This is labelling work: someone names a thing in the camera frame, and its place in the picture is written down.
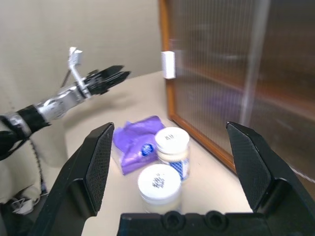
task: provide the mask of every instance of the purple plastic bag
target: purple plastic bag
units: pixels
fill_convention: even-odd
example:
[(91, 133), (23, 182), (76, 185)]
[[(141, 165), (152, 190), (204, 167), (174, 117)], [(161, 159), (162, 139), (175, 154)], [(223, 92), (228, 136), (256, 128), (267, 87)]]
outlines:
[(155, 134), (164, 127), (158, 116), (152, 116), (136, 123), (127, 122), (114, 131), (113, 142), (122, 152), (119, 164), (124, 175), (158, 159)]

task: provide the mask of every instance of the cabinet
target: cabinet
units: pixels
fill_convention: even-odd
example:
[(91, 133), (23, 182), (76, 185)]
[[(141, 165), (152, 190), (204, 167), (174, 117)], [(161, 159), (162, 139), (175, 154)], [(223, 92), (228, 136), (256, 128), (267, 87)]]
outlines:
[(170, 119), (232, 171), (225, 124), (253, 128), (315, 199), (315, 1), (159, 3)]

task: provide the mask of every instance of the robotic arm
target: robotic arm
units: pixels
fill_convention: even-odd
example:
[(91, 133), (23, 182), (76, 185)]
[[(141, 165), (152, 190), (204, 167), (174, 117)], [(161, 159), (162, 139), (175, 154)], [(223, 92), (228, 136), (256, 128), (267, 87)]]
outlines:
[(123, 66), (114, 65), (102, 71), (92, 71), (85, 78), (81, 78), (76, 70), (81, 54), (82, 51), (70, 48), (68, 69), (76, 80), (73, 84), (61, 88), (56, 95), (43, 102), (0, 115), (0, 122), (7, 127), (7, 130), (0, 131), (0, 161), (9, 157), (33, 133), (50, 125), (51, 121), (61, 118), (68, 110), (91, 96), (106, 93), (130, 74), (129, 71), (121, 71)]

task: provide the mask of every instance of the jar lid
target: jar lid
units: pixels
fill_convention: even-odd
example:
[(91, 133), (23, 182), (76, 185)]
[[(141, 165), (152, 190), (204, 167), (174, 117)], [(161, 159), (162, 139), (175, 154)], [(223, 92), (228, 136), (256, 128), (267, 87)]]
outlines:
[(166, 154), (176, 154), (187, 149), (189, 134), (178, 127), (167, 127), (160, 130), (155, 139), (159, 151)]
[(138, 178), (142, 198), (151, 204), (166, 204), (181, 192), (181, 178), (171, 166), (155, 164), (145, 168)]

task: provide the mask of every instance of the plastic container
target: plastic container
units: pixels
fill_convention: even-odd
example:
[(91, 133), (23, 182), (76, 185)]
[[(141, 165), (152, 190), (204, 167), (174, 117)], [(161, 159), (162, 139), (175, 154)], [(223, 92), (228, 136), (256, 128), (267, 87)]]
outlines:
[(160, 162), (173, 167), (181, 180), (186, 180), (189, 177), (189, 134), (178, 127), (167, 127), (156, 134), (155, 140)]
[(181, 178), (174, 168), (164, 164), (145, 168), (138, 178), (138, 187), (146, 212), (181, 212)]

